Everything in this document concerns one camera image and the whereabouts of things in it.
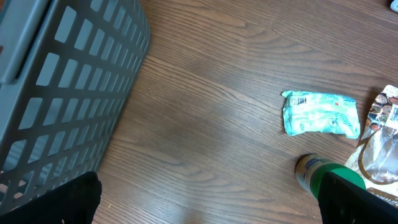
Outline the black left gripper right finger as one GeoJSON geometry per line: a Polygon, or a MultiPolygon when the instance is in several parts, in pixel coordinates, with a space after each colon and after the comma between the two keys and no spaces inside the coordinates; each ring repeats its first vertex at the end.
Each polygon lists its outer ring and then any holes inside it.
{"type": "Polygon", "coordinates": [[[397,209],[333,172],[320,183],[323,224],[397,224],[397,209]]]}

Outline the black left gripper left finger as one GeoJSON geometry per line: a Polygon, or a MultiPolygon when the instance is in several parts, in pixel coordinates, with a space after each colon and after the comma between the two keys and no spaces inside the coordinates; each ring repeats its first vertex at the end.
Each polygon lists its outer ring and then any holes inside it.
{"type": "Polygon", "coordinates": [[[101,201],[96,172],[87,172],[1,215],[1,224],[91,223],[101,201]]]}

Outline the green lid plastic jar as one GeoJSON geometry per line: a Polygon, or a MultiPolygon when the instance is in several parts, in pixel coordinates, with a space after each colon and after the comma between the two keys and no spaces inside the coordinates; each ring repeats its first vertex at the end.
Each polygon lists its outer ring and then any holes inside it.
{"type": "Polygon", "coordinates": [[[304,155],[295,166],[295,176],[298,183],[316,199],[318,198],[323,175],[326,172],[335,173],[359,188],[366,189],[364,180],[357,172],[319,154],[304,155]]]}

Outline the clear brown snack bag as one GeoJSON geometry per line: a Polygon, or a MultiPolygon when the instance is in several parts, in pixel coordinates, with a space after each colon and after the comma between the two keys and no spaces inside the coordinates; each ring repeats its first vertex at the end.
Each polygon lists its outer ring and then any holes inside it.
{"type": "Polygon", "coordinates": [[[387,85],[375,98],[345,166],[359,174],[369,193],[397,207],[397,87],[387,85]]]}

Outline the teal wet wipes pack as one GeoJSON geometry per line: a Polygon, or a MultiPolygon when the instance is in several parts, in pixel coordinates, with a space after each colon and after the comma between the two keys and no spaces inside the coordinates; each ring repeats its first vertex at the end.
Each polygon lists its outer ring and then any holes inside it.
{"type": "Polygon", "coordinates": [[[352,97],[311,91],[284,91],[285,132],[342,134],[357,139],[361,132],[356,101],[352,97]]]}

